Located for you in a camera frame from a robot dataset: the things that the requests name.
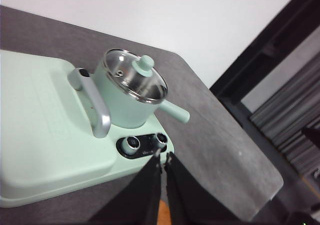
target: mint green cooking appliance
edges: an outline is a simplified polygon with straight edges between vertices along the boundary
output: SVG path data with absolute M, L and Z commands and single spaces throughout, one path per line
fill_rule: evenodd
M 5 50 L 0 55 L 0 207 L 33 203 L 135 173 L 156 150 L 164 163 L 174 146 L 153 111 L 161 108 L 183 122 L 189 119 L 189 113 L 165 100 L 168 91 L 155 98 L 142 87 L 128 91 L 116 85 L 102 67 L 106 57 L 91 75 L 58 58 Z M 150 61 L 135 56 L 130 65 L 134 75 L 152 78 Z M 118 69 L 123 66 L 115 68 L 112 73 L 131 81 L 127 70 Z M 132 91 L 140 99 L 155 101 L 141 102 Z
M 138 128 L 158 108 L 182 123 L 190 118 L 186 110 L 166 100 L 167 83 L 147 55 L 109 50 L 92 77 L 117 126 Z

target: silver handle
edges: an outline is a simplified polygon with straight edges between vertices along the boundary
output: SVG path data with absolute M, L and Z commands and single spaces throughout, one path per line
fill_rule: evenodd
M 93 135 L 98 139 L 107 136 L 111 126 L 110 112 L 87 70 L 75 68 L 68 75 L 68 81 L 75 90 L 83 90 L 86 93 L 95 110 L 96 120 L 94 124 L 91 121 Z

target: white wall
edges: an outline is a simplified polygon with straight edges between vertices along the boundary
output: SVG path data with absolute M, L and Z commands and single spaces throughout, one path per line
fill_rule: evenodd
M 254 113 L 319 52 L 320 26 L 261 80 L 241 102 Z
M 176 52 L 209 88 L 289 0 L 1 0 Z

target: glass lid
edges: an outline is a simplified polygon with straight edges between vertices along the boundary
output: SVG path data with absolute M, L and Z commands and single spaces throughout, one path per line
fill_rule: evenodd
M 159 104 L 168 94 L 168 86 L 154 64 L 148 55 L 140 57 L 122 49 L 109 50 L 103 57 L 108 78 L 134 99 L 148 104 Z

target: mint green pot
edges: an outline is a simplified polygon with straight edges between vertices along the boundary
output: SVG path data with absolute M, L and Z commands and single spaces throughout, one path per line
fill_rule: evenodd
M 156 109 L 188 122 L 189 112 L 165 99 L 167 84 L 153 66 L 154 61 L 146 55 L 139 57 L 122 49 L 105 53 L 92 79 L 110 111 L 112 124 L 138 128 Z

